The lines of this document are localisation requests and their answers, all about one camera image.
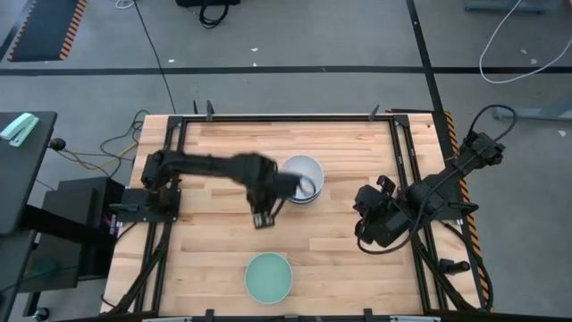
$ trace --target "light green bowl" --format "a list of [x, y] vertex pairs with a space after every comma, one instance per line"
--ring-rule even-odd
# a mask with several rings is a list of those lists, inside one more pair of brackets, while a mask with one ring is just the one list
[[292, 267], [282, 255], [266, 252], [248, 263], [244, 284], [248, 294], [262, 304], [284, 300], [292, 288]]

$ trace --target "bowl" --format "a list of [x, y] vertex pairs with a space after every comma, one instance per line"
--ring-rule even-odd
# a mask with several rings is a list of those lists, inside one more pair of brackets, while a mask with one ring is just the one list
[[282, 255], [266, 252], [253, 257], [244, 273], [248, 294], [262, 304], [282, 301], [292, 288], [292, 267]]
[[[320, 195], [320, 191], [322, 191], [322, 187], [324, 186], [324, 170], [320, 163], [314, 158], [303, 155], [290, 157], [282, 164], [281, 171], [302, 174], [304, 176], [300, 182], [301, 188], [298, 187], [296, 189], [296, 194], [288, 198], [289, 201], [305, 204]], [[308, 179], [314, 182], [315, 191]]]

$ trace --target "wooden table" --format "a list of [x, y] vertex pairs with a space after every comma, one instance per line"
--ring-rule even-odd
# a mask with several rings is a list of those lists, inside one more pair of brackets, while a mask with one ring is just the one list
[[[163, 146], [167, 117], [147, 116], [131, 187], [141, 186], [147, 154]], [[444, 164], [433, 118], [408, 117], [421, 175], [441, 171]], [[401, 130], [400, 144], [405, 152]], [[325, 173], [322, 193], [308, 205], [286, 203], [274, 228], [255, 231], [243, 187], [226, 179], [183, 175], [160, 316], [204, 316], [206, 309], [214, 309], [217, 316], [361, 315], [364, 308], [372, 308], [376, 315], [422, 313], [411, 247], [372, 256], [357, 248], [354, 236], [359, 215], [352, 206], [358, 188], [375, 185], [380, 174], [399, 182], [387, 123], [193, 123], [187, 129], [187, 153], [231, 156], [245, 151], [261, 152], [278, 164], [296, 154], [316, 158]], [[405, 161], [408, 181], [413, 182], [407, 157]], [[433, 224], [433, 234], [440, 258], [468, 261], [457, 236], [439, 223]], [[111, 303], [124, 295], [139, 273], [146, 235], [147, 224], [139, 223], [118, 243], [105, 290]], [[281, 253], [293, 266], [291, 292], [274, 305], [257, 303], [244, 287], [247, 263], [264, 251]], [[428, 269], [425, 272], [437, 308], [433, 278]], [[479, 305], [472, 274], [450, 280], [468, 302]], [[151, 306], [153, 285], [152, 277], [144, 309]], [[102, 306], [102, 311], [109, 309]]]

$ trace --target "gray floor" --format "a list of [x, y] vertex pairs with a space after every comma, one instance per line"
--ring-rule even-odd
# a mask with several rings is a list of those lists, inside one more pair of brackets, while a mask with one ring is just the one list
[[[0, 38], [11, 28], [22, 0], [0, 0]], [[404, 2], [393, 0], [245, 0], [228, 20], [204, 30], [192, 13], [174, 1], [140, 0], [140, 9], [162, 64], [168, 67], [404, 65], [420, 66]], [[417, 0], [433, 66], [477, 66], [486, 39], [502, 18], [497, 13], [465, 13], [459, 0]], [[485, 59], [490, 66], [534, 66], [550, 61], [572, 30], [572, 10], [519, 14], [508, 20]], [[572, 52], [559, 65], [572, 65]], [[0, 68], [156, 67], [135, 9], [116, 10], [114, 1], [91, 1], [65, 62], [11, 64]], [[511, 75], [494, 75], [502, 79]], [[572, 75], [542, 75], [508, 85], [491, 85], [478, 75], [437, 75], [442, 103], [467, 131], [480, 108], [492, 103], [542, 106], [570, 91]], [[382, 108], [431, 110], [422, 74], [320, 73], [170, 75], [180, 113], [192, 99], [204, 110], [210, 99], [217, 113], [367, 112]], [[55, 136], [69, 147], [96, 152], [102, 140], [122, 134], [141, 108], [171, 112], [160, 76], [0, 77], [2, 111], [55, 110]], [[484, 115], [478, 127], [494, 133], [507, 124]], [[520, 122], [503, 140], [502, 165], [468, 177], [472, 200], [481, 206], [476, 221], [492, 274], [499, 312], [572, 318], [567, 245], [572, 208], [572, 123]], [[130, 139], [110, 148], [119, 151]], [[48, 151], [38, 179], [96, 176]], [[115, 179], [127, 183], [129, 165]], [[41, 205], [46, 188], [30, 198]], [[46, 292], [40, 303], [52, 320], [94, 316], [105, 281], [78, 289]], [[20, 297], [13, 321], [22, 320]]]

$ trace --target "orange and black striped edge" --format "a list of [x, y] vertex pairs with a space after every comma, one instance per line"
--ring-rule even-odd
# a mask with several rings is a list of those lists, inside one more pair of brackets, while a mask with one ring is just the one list
[[32, 2], [32, 5], [29, 7], [28, 14], [26, 15], [26, 19], [24, 19], [24, 22], [21, 24], [20, 32], [18, 32], [18, 36], [16, 36], [16, 39], [14, 40], [14, 43], [12, 45], [12, 50], [10, 51], [10, 54], [8, 54], [8, 61], [9, 62], [12, 61], [12, 58], [14, 55], [14, 50], [16, 50], [16, 47], [18, 46], [18, 42], [20, 42], [20, 37], [21, 37], [21, 35], [24, 34], [24, 31], [26, 30], [26, 25], [28, 24], [28, 19], [32, 15], [32, 12], [34, 11], [35, 5], [36, 5], [36, 0], [34, 0], [34, 2]]
[[[445, 112], [445, 117], [447, 119], [447, 126], [449, 127], [449, 136], [450, 136], [450, 144], [453, 148], [453, 153], [457, 153], [458, 151], [458, 140], [457, 140], [457, 133], [455, 132], [455, 124], [453, 123], [453, 117], [450, 112]], [[470, 202], [470, 198], [468, 196], [468, 189], [467, 189], [467, 182], [465, 179], [459, 180], [458, 184], [461, 188], [461, 195], [463, 196], [463, 201]], [[476, 224], [475, 218], [473, 214], [469, 214], [466, 216], [467, 219], [467, 227], [468, 231], [471, 236], [471, 244], [473, 245], [473, 250], [475, 251], [475, 255], [479, 258], [483, 258], [483, 253], [481, 252], [481, 246], [479, 244], [479, 235], [476, 232]], [[486, 283], [486, 279], [484, 278], [483, 270], [480, 267], [477, 268], [479, 282], [481, 285], [481, 292], [483, 295], [483, 299], [485, 301], [489, 300], [489, 285]]]
[[60, 59], [66, 60], [70, 55], [72, 50], [73, 40], [75, 35], [78, 33], [80, 28], [80, 21], [83, 13], [86, 11], [88, 2], [86, 0], [78, 0], [78, 4], [75, 6], [75, 11], [71, 17], [70, 27], [68, 27], [68, 32], [65, 34], [65, 39], [63, 40], [62, 50], [60, 51]]

